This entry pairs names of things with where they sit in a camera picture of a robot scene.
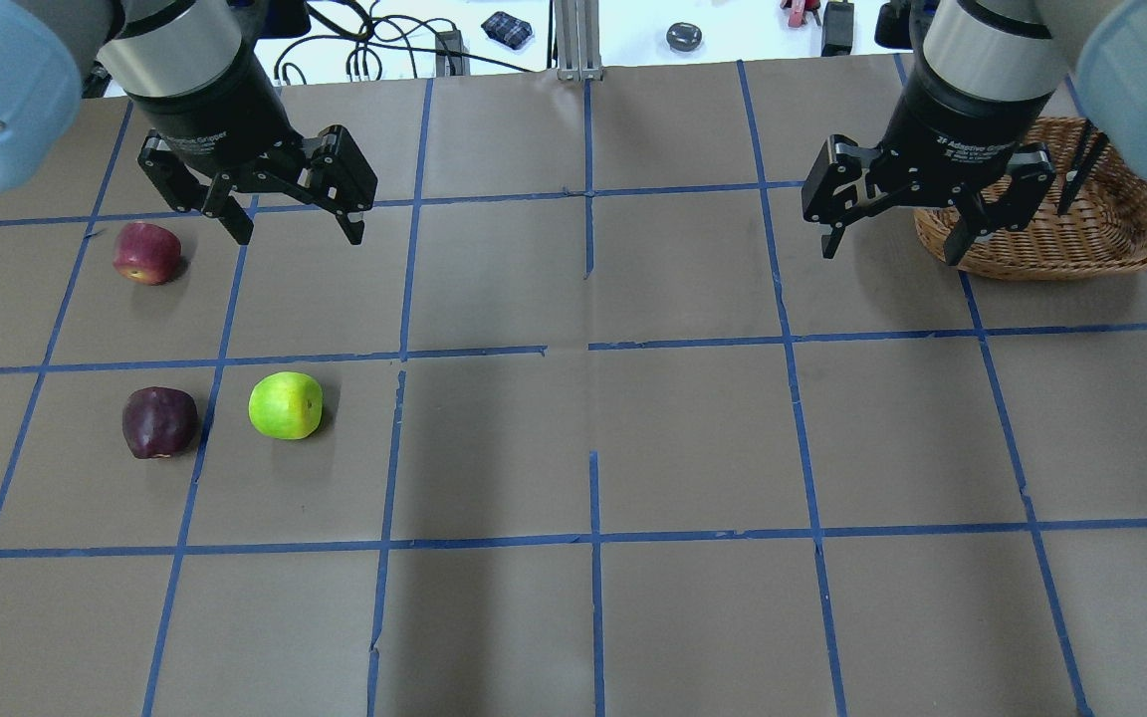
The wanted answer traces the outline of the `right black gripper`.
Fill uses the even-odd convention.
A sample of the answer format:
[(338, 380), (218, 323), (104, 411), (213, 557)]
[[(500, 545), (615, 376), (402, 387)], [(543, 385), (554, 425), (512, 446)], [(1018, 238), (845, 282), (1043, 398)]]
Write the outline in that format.
[[(944, 240), (951, 267), (975, 242), (1027, 228), (1056, 172), (1046, 149), (1016, 150), (1052, 95), (1048, 88), (1014, 102), (974, 98), (934, 70), (912, 70), (877, 145), (829, 137), (816, 155), (802, 213), (819, 228), (824, 258), (834, 258), (852, 223), (888, 206), (946, 206), (960, 192), (959, 219)], [(1000, 198), (985, 200), (980, 189), (1005, 174)]]

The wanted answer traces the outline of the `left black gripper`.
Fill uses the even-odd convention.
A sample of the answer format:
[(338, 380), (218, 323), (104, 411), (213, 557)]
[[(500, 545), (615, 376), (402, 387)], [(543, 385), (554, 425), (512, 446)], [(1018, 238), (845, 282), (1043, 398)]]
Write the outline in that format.
[(175, 212), (214, 219), (249, 246), (253, 223), (237, 195), (276, 192), (333, 212), (349, 244), (362, 244), (376, 172), (342, 125), (306, 141), (253, 56), (186, 94), (131, 99), (150, 123), (139, 167)]

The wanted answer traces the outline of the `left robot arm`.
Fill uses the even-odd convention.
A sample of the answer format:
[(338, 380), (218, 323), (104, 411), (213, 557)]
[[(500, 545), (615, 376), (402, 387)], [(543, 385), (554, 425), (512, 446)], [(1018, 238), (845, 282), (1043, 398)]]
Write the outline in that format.
[(102, 68), (150, 123), (136, 162), (173, 210), (245, 246), (237, 198), (273, 192), (358, 246), (376, 172), (344, 126), (301, 135), (255, 54), (309, 26), (304, 1), (0, 1), (0, 192), (36, 176)]

